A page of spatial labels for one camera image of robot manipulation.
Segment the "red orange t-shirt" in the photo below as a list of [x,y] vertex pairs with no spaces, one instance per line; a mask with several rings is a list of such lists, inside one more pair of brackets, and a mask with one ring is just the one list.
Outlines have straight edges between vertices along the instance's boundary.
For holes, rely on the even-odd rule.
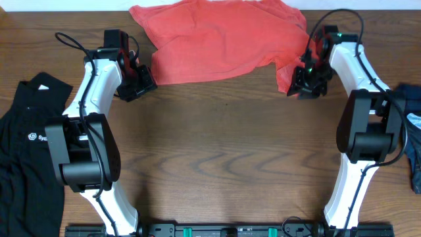
[[212,82],[276,66],[285,93],[309,36],[299,9],[282,1],[180,1],[129,10],[156,47],[158,85]]

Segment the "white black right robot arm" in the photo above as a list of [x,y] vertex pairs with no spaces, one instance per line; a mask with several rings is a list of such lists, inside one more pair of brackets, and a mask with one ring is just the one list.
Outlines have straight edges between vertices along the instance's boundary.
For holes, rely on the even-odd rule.
[[302,66],[293,71],[287,95],[316,99],[326,95],[337,75],[348,99],[336,130],[341,154],[333,194],[324,208],[324,229],[354,232],[359,210],[375,172],[386,166],[400,137],[405,136],[404,96],[382,82],[366,58],[358,34],[323,26],[315,37],[316,50],[306,49]]

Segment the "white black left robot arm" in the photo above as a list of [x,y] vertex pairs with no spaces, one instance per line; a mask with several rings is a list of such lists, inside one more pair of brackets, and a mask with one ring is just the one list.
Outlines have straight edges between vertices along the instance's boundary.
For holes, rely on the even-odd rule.
[[115,97],[131,102],[155,90],[148,66],[132,51],[132,36],[122,30],[105,30],[103,46],[86,49],[62,32],[55,37],[83,51],[85,74],[72,103],[62,115],[50,118],[45,133],[58,183],[86,198],[101,217],[102,225],[74,224],[66,236],[147,236],[138,210],[130,204],[119,183],[121,159],[107,117]]

